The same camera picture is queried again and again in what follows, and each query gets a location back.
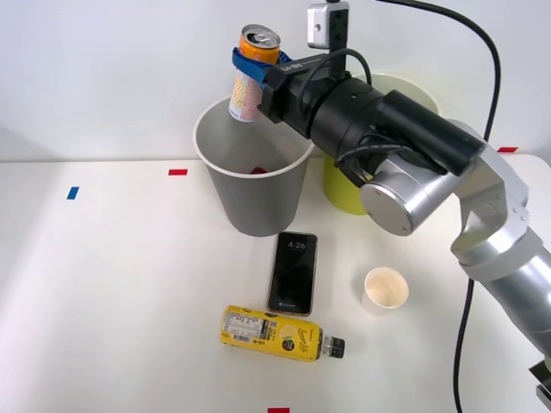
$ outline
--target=small paper cup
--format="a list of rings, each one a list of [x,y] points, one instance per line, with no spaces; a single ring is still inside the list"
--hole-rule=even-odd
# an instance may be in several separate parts
[[[391,268],[369,271],[363,283],[362,307],[373,315],[388,314],[401,307],[409,296],[406,279]]]

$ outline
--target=phone screen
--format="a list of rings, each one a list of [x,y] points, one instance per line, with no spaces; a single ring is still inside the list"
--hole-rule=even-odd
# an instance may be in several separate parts
[[[317,242],[312,234],[279,234],[268,297],[270,310],[300,315],[312,312]]]

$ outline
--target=barcode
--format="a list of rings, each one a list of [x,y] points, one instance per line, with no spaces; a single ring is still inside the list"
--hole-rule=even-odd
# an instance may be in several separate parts
[[[250,337],[238,336],[237,334],[233,335],[233,340],[239,340],[240,342],[251,342]]]

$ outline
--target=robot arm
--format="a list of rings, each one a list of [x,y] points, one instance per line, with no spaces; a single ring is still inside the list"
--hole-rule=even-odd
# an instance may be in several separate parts
[[[466,127],[351,77],[344,55],[357,53],[344,49],[347,19],[347,3],[311,6],[310,46],[341,52],[270,69],[259,110],[333,157],[361,188],[371,218],[392,234],[410,235],[455,193],[462,231],[452,252],[551,356],[551,255],[528,227],[526,185]]]

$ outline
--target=cup rim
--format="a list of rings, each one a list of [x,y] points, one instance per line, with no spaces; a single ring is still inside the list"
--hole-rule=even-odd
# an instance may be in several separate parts
[[[201,152],[201,150],[199,149],[199,145],[197,143],[197,129],[199,129],[199,124],[201,123],[202,119],[207,115],[207,113],[212,109],[214,108],[216,105],[219,105],[221,104],[223,101],[228,101],[230,99],[230,96],[226,96],[220,100],[218,100],[217,102],[214,102],[212,104],[210,104],[208,106],[208,108],[206,108],[205,110],[203,110],[203,112],[201,113],[201,115],[199,116],[199,118],[197,119],[197,121],[195,122],[195,126],[193,128],[193,145],[195,147],[195,151],[197,152],[197,154],[199,155],[199,157],[201,158],[201,160],[206,163],[210,168],[212,168],[213,170],[216,170],[218,172],[220,172],[221,174],[224,174],[224,175],[228,175],[228,176],[233,176],[234,178],[243,178],[243,179],[264,179],[264,178],[270,178],[272,176],[278,176],[278,175],[281,175],[281,174],[284,174],[285,172],[288,172],[290,170],[292,170],[293,168],[296,168],[298,165],[300,165],[302,162],[304,162],[305,159],[307,159],[313,152],[313,149],[315,148],[316,145],[314,145],[312,143],[312,141],[310,141],[310,146],[308,147],[308,149],[304,152],[304,154],[299,158],[297,159],[296,161],[294,161],[293,163],[291,163],[290,165],[286,166],[285,168],[282,168],[280,170],[275,170],[273,172],[268,172],[266,174],[258,174],[258,175],[251,175],[251,174],[238,174],[237,172],[231,172],[230,170],[225,170],[223,168],[221,168],[220,166],[217,166],[215,165],[214,163],[210,162],[204,155],[203,153]]]
[[[399,305],[381,305],[369,296],[368,286],[367,286],[368,279],[373,277],[373,274],[375,272],[378,272],[378,271],[381,271],[381,270],[391,271],[391,272],[399,275],[400,278],[405,282],[405,284],[406,284],[406,297],[404,298],[404,302],[402,302],[401,304],[399,304]],[[392,310],[394,308],[400,308],[402,305],[404,305],[406,303],[407,299],[409,299],[409,297],[410,297],[410,286],[407,283],[406,278],[399,271],[396,271],[394,268],[390,268],[390,267],[377,267],[377,268],[373,268],[371,271],[369,271],[368,274],[365,276],[365,279],[363,281],[363,291],[365,292],[365,294],[368,296],[368,299],[373,304],[377,305],[380,308],[385,308],[385,309],[388,309],[388,310]]]

